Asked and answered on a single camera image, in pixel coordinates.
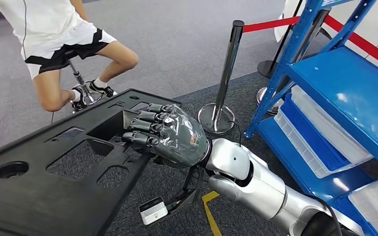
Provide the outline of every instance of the robot finger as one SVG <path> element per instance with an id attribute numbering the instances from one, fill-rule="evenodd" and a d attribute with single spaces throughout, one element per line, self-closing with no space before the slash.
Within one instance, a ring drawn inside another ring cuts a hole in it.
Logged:
<path id="1" fill-rule="evenodd" d="M 160 131 L 163 129 L 163 125 L 134 118 L 132 119 L 129 128 L 132 130 L 140 130 L 143 132 L 159 135 Z"/>
<path id="2" fill-rule="evenodd" d="M 155 103 L 150 103 L 148 108 L 148 112 L 155 112 L 155 113 L 160 113 L 160 112 L 167 112 L 170 113 L 173 111 L 173 105 L 160 105 L 160 104 L 155 104 Z"/>
<path id="3" fill-rule="evenodd" d="M 131 141 L 138 145 L 152 147 L 159 143 L 157 138 L 149 137 L 145 134 L 137 133 L 137 132 L 127 132 L 123 135 L 122 140 L 124 141 Z"/>
<path id="4" fill-rule="evenodd" d="M 168 113 L 155 113 L 155 112 L 146 112 L 140 111 L 137 115 L 137 119 L 148 121 L 148 122 L 155 122 L 155 123 L 162 123 L 163 119 L 168 116 Z"/>

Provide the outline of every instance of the black plastic tray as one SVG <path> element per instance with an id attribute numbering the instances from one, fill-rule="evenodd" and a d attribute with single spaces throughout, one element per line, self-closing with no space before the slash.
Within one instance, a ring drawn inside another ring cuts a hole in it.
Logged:
<path id="1" fill-rule="evenodd" d="M 124 153 L 122 110 L 148 103 L 180 105 L 129 89 L 0 148 L 0 236 L 104 234 L 152 157 Z M 82 142 L 104 156 L 87 176 L 71 179 L 46 170 Z M 127 171 L 121 185 L 98 186 L 113 166 Z"/>

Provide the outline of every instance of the stanchion post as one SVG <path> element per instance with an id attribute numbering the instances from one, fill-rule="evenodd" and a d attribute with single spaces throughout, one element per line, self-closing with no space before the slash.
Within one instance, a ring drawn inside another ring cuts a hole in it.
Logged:
<path id="1" fill-rule="evenodd" d="M 224 106 L 224 101 L 235 58 L 237 57 L 243 27 L 243 21 L 233 21 L 217 99 L 215 103 L 203 106 L 198 113 L 199 123 L 206 131 L 212 134 L 225 134 L 234 126 L 235 115 L 227 106 Z"/>
<path id="2" fill-rule="evenodd" d="M 327 8 L 327 9 L 322 9 L 318 12 L 317 16 L 315 17 L 314 19 L 314 22 L 313 24 L 311 25 L 311 27 L 308 29 L 308 32 L 306 33 L 305 37 L 303 38 L 301 44 L 299 45 L 298 47 L 298 50 L 296 51 L 295 53 L 295 56 L 292 58 L 292 62 L 297 62 L 297 61 L 300 61 L 302 60 L 302 58 L 304 57 L 305 55 L 305 52 L 307 51 L 307 49 L 309 48 L 309 45 L 311 44 L 312 40 L 316 37 L 316 35 L 318 34 L 319 30 L 321 29 L 322 27 L 322 24 L 324 23 L 324 19 L 325 17 L 328 15 L 328 13 L 331 11 L 331 8 Z M 286 85 L 287 83 L 289 83 L 290 79 L 287 77 L 287 76 L 284 76 L 282 78 L 282 81 L 279 83 L 278 87 L 276 88 L 276 92 L 279 92 L 280 90 L 282 90 Z M 257 93 L 257 105 L 259 106 L 260 103 L 261 103 L 261 99 L 263 98 L 264 94 L 266 93 L 266 90 L 267 88 L 261 88 L 258 93 Z M 279 110 L 279 106 L 280 106 L 280 102 L 276 102 L 276 104 L 274 104 L 272 106 L 272 108 L 270 108 L 270 110 L 268 110 L 266 113 L 270 114 L 270 115 L 275 115 L 277 114 L 278 110 Z"/>
<path id="3" fill-rule="evenodd" d="M 302 60 L 304 57 L 307 49 L 309 48 L 312 40 L 316 37 L 321 29 L 322 24 L 324 23 L 325 17 L 330 13 L 331 7 L 327 9 L 322 9 L 318 12 L 315 16 L 314 22 L 312 23 L 311 27 L 308 29 L 305 37 L 302 39 L 302 42 L 299 44 L 298 50 L 296 51 L 295 55 L 292 58 L 292 63 Z M 282 81 L 279 83 L 278 87 L 276 88 L 276 93 L 282 90 L 287 83 L 289 83 L 290 79 L 287 76 L 282 78 Z"/>
<path id="4" fill-rule="evenodd" d="M 296 6 L 295 12 L 293 13 L 293 17 L 295 17 L 295 16 L 298 14 L 298 11 L 299 11 L 299 9 L 300 9 L 300 7 L 301 7 L 301 5 L 302 5 L 302 1 L 303 1 L 303 0 L 299 0 L 298 5 Z M 284 46 L 284 43 L 285 43 L 285 41 L 286 41 L 286 39 L 287 39 L 287 36 L 288 36 L 288 34 L 289 34 L 289 32 L 290 32 L 291 29 L 292 29 L 292 25 L 289 25 L 289 26 L 287 27 L 286 32 L 285 32 L 284 35 L 283 35 L 282 41 L 281 41 L 281 43 L 280 43 L 280 45 L 279 45 L 279 48 L 278 48 L 278 50 L 277 50 L 277 52 L 276 52 L 276 55 L 275 55 L 275 57 L 273 58 L 273 60 L 263 60 L 263 61 L 261 61 L 261 62 L 257 65 L 257 71 L 258 71 L 262 76 L 267 77 L 267 78 L 270 78 L 270 77 L 272 76 L 272 74 L 273 74 L 273 69 L 275 68 L 275 66 L 276 66 L 276 64 L 277 64 L 276 61 L 277 61 L 278 58 L 279 58 L 279 54 L 280 54 L 280 52 L 282 51 L 282 48 L 283 48 L 283 46 Z"/>

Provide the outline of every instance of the robotic arm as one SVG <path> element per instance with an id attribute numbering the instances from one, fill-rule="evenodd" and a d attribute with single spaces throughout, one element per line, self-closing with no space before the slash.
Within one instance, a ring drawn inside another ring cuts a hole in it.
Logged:
<path id="1" fill-rule="evenodd" d="M 273 221 L 290 236 L 337 236 L 339 230 L 345 236 L 363 235 L 361 227 L 344 214 L 330 211 L 322 202 L 286 186 L 266 162 L 245 146 L 222 138 L 208 140 L 200 124 L 178 106 L 150 104 L 147 110 L 125 124 L 126 129 L 133 131 L 125 133 L 123 139 L 151 148 L 164 164 L 191 167 L 185 186 L 197 167 L 197 175 L 202 176 L 200 169 L 205 170 L 210 176 L 209 186 L 220 195 Z M 177 194 L 174 204 L 168 204 L 167 209 L 176 209 L 186 197 L 187 194 Z M 158 203 L 155 199 L 143 208 L 159 209 Z M 151 215 L 161 218 L 167 213 L 161 217 L 157 213 Z"/>

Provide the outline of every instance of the stanchion base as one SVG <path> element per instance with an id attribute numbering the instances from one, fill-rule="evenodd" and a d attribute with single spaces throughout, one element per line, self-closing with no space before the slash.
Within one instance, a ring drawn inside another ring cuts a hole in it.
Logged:
<path id="1" fill-rule="evenodd" d="M 262 60 L 257 65 L 257 71 L 264 77 L 270 78 L 273 74 L 273 70 L 276 68 L 278 63 L 276 62 L 273 66 L 272 70 L 270 70 L 270 67 L 272 66 L 273 61 L 272 60 Z"/>
<path id="2" fill-rule="evenodd" d="M 261 100 L 263 99 L 263 96 L 266 93 L 266 91 L 267 87 L 264 87 L 257 92 L 257 106 L 260 106 Z M 281 106 L 282 104 L 282 100 L 279 99 L 279 101 L 277 101 L 270 110 L 266 111 L 266 113 L 273 116 L 276 115 L 279 111 L 279 106 Z"/>
<path id="3" fill-rule="evenodd" d="M 199 110 L 198 121 L 203 129 L 215 135 L 223 135 L 234 127 L 235 116 L 232 110 L 223 106 L 221 118 L 218 122 L 212 121 L 212 114 L 214 113 L 215 103 L 206 104 Z"/>

